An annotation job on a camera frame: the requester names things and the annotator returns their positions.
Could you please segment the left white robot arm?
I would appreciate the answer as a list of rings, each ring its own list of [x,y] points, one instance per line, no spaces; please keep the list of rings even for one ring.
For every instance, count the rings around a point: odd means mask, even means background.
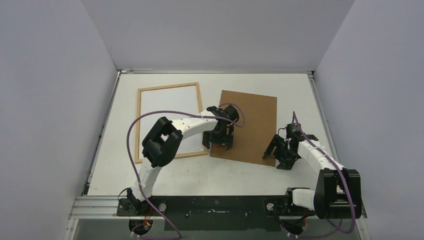
[[[183,118],[170,120],[160,117],[141,142],[144,160],[137,168],[130,159],[136,182],[126,192],[129,208],[136,215],[144,215],[149,210],[148,199],[161,169],[176,158],[183,140],[201,134],[201,144],[210,149],[213,145],[230,149],[234,141],[234,128],[242,128],[238,123],[245,119],[244,112],[235,104],[225,103],[210,106],[198,114],[173,111]]]

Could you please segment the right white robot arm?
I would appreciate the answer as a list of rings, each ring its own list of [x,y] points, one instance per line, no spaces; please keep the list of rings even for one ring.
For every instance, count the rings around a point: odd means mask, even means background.
[[[358,219],[362,215],[361,177],[335,161],[313,134],[305,134],[301,124],[285,127],[286,136],[275,134],[263,159],[274,156],[277,169],[291,170],[297,160],[304,160],[317,175],[315,189],[289,187],[282,207],[290,215],[308,209],[320,219]]]

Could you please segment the brown backing board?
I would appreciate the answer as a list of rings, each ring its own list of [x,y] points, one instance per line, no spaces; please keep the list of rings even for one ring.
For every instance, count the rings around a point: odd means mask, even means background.
[[[273,156],[263,159],[269,143],[277,132],[277,106],[275,96],[223,90],[220,103],[235,104],[244,113],[244,127],[234,128],[233,146],[212,145],[210,156],[251,164],[274,167]]]

